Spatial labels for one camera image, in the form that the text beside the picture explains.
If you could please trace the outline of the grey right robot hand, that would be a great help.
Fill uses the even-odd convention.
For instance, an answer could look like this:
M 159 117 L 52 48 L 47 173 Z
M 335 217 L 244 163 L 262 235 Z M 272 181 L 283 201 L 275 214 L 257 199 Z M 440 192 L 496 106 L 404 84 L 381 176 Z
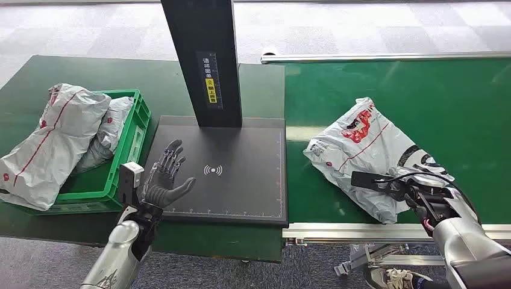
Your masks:
M 398 167 L 391 167 L 387 172 L 390 176 L 392 176 L 394 178 L 399 177 L 401 175 L 408 174 L 408 173 L 423 172 L 423 173 L 433 173 L 435 175 L 442 176 L 452 182 L 455 180 L 455 178 L 453 176 L 449 175 L 448 173 L 441 173 L 441 171 L 442 171 L 442 169 L 434 169 L 434 171 L 431 172 L 428 169 L 417 169 L 414 167 L 398 166 Z M 420 185 L 426 185 L 426 186 L 430 186 L 430 187 L 443 188 L 448 185 L 448 183 L 446 181 L 444 181 L 440 178 L 434 177 L 434 176 L 430 176 L 430 175 L 413 175 L 413 176 L 404 177 L 402 179 L 402 181 L 408 181 L 408 180 L 412 180 Z

